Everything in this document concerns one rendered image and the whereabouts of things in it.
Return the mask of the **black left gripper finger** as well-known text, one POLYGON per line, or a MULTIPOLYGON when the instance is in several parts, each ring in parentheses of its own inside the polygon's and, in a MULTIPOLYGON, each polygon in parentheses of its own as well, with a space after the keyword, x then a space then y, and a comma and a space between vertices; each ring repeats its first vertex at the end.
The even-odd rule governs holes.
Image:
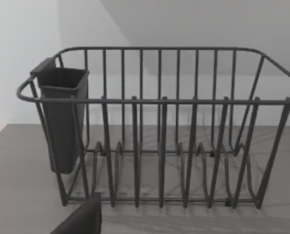
POLYGON ((100 193, 90 198, 55 227, 50 234, 101 234, 102 209, 100 193))

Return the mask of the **dark grey cutlery holder cup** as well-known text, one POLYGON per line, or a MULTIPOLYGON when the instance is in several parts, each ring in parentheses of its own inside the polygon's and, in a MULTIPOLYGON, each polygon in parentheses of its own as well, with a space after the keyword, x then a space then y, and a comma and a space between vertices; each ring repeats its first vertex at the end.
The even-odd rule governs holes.
MULTIPOLYGON (((59 68, 54 59, 46 58, 30 74, 37 76, 41 95, 45 98, 87 98, 87 70, 59 68)), ((47 115, 52 127, 58 172, 68 175, 77 160, 72 106, 66 102, 48 103, 47 115)))

